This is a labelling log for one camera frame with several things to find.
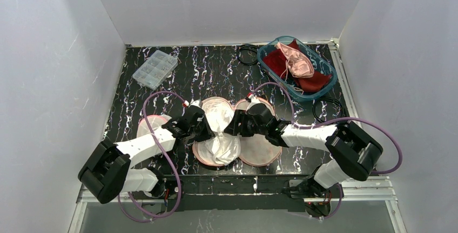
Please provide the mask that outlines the floral mesh laundry bag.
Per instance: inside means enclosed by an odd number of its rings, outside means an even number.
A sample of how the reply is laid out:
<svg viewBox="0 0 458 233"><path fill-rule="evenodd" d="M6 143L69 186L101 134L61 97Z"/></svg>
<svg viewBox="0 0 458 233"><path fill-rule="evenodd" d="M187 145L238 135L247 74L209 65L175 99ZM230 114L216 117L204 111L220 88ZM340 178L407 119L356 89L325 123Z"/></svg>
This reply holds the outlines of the floral mesh laundry bag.
<svg viewBox="0 0 458 233"><path fill-rule="evenodd" d="M250 103L247 100L242 99L232 106L234 111L237 109L246 110L250 106ZM241 152L238 158L240 158L244 163L248 165L253 167L269 165L281 155L282 148L271 144L263 135L254 135L253 137L237 137L240 139L241 144ZM204 165L221 167L210 165L209 162L205 161L200 156L198 152L199 143L200 142L195 142L192 147L193 154L198 159L198 161Z"/></svg>

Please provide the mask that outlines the white bra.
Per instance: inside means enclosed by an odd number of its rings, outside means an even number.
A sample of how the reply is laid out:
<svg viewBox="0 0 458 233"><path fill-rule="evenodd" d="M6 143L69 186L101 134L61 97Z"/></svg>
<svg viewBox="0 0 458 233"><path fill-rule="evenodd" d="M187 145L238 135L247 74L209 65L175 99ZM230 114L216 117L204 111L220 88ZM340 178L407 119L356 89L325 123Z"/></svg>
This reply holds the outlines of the white bra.
<svg viewBox="0 0 458 233"><path fill-rule="evenodd" d="M224 133L234 117L233 106L224 98L210 97L203 100L202 109L214 137L200 142L198 152L210 165L228 165L237 159L241 152L240 139Z"/></svg>

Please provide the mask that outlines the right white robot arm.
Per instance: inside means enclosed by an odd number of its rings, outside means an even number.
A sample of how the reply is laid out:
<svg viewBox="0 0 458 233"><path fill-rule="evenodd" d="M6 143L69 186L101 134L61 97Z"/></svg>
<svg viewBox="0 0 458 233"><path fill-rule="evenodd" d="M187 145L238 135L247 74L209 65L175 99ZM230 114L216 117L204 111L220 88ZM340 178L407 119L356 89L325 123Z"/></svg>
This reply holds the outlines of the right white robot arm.
<svg viewBox="0 0 458 233"><path fill-rule="evenodd" d="M224 133L232 136L263 135L278 147L308 147L329 152L333 159L320 165L305 185L323 191L349 178L366 181L383 153L382 146L353 121L299 129L291 121L276 118L266 105L251 100L246 110L237 109Z"/></svg>

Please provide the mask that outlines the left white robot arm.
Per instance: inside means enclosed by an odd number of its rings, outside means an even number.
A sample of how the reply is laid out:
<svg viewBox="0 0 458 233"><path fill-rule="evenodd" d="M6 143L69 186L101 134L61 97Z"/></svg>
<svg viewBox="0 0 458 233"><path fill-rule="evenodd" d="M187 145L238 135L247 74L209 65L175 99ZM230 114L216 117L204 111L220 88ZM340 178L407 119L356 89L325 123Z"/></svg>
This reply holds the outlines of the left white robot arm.
<svg viewBox="0 0 458 233"><path fill-rule="evenodd" d="M151 192L161 180L150 168L135 169L142 161L166 154L178 143L202 142L215 137L203 110L194 101L184 114L167 120L144 136L123 142L101 141L85 162L77 178L101 204L124 192Z"/></svg>

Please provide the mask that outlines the white round mesh laundry bag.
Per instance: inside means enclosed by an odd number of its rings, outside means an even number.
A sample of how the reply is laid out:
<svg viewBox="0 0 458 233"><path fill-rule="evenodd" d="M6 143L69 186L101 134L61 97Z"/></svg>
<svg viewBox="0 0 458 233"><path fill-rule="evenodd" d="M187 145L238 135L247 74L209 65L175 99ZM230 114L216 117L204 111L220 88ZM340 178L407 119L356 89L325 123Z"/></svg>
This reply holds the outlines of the white round mesh laundry bag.
<svg viewBox="0 0 458 233"><path fill-rule="evenodd" d="M147 117L148 122L150 124L150 127L153 130L156 130L157 128L161 127L163 124L167 123L171 117L168 115L149 115ZM146 119L141 119L139 124L138 124L138 129L136 132L136 137L142 137L145 135L150 134L149 127L147 125L147 120Z"/></svg>

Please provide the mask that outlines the pink bra in basin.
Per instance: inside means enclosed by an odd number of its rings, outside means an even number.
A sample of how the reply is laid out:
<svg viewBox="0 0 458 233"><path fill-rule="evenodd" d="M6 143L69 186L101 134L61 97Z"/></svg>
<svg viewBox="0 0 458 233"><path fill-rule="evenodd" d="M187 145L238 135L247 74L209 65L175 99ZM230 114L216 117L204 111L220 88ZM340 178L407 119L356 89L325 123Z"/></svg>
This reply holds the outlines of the pink bra in basin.
<svg viewBox="0 0 458 233"><path fill-rule="evenodd" d="M281 73L287 76L291 74L295 78L311 78L314 75L314 68L311 60L300 50L278 42L275 47L279 49L286 58L285 70Z"/></svg>

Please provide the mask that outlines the dark red cloth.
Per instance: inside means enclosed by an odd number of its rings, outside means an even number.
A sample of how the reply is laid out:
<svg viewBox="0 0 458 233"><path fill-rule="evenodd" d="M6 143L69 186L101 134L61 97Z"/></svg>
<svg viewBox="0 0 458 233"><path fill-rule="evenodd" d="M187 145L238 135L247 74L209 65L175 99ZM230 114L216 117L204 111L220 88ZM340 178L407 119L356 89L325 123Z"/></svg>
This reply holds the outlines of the dark red cloth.
<svg viewBox="0 0 458 233"><path fill-rule="evenodd" d="M285 45L288 45L290 47L300 50L296 39L294 39L290 44L285 44ZM266 57L264 57L264 63L279 77L281 73L285 70L285 62L286 62L285 56L277 48L275 48L274 51L270 52L269 54L267 54ZM314 66L313 68L314 68L314 75L311 78L295 78L291 74L288 74L287 76L283 75L280 78L283 81L285 81L287 78L292 78L296 84L296 88L295 88L296 91L315 93L321 90L322 87L324 87L329 82L332 76L324 75L321 72L316 71Z"/></svg>

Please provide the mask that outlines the teal plastic basin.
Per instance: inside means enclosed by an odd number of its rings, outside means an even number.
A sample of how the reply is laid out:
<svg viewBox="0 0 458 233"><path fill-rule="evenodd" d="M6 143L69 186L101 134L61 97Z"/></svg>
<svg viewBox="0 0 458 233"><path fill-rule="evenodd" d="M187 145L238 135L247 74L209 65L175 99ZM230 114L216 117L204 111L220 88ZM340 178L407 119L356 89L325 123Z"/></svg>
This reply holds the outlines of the teal plastic basin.
<svg viewBox="0 0 458 233"><path fill-rule="evenodd" d="M263 45L257 59L263 71L298 102L325 95L338 80L330 63L292 36L280 36Z"/></svg>

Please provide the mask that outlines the clear plastic compartment box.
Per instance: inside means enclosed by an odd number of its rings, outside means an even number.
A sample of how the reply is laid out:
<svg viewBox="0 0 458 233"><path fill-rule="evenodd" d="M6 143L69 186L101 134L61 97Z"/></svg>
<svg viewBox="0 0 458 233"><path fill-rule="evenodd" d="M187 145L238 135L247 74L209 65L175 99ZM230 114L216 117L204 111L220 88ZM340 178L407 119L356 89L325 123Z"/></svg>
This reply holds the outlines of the clear plastic compartment box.
<svg viewBox="0 0 458 233"><path fill-rule="evenodd" d="M178 58L156 50L133 74L133 79L142 86L155 90L173 72Z"/></svg>

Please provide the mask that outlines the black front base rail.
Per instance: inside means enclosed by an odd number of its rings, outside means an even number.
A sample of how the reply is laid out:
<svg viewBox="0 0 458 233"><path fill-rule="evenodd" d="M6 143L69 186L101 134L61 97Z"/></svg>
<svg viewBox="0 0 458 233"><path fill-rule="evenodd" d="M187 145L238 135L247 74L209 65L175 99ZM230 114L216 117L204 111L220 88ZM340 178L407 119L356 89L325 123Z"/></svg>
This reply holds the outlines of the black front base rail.
<svg viewBox="0 0 458 233"><path fill-rule="evenodd" d="M178 211L190 210L267 210L283 209L302 212L308 205L319 205L321 212L330 210L330 201L339 199L339 189L322 190L310 186L310 175L183 175L181 200L177 200L177 182L166 175L153 194L133 192L142 206L163 204L166 211L175 204Z"/></svg>

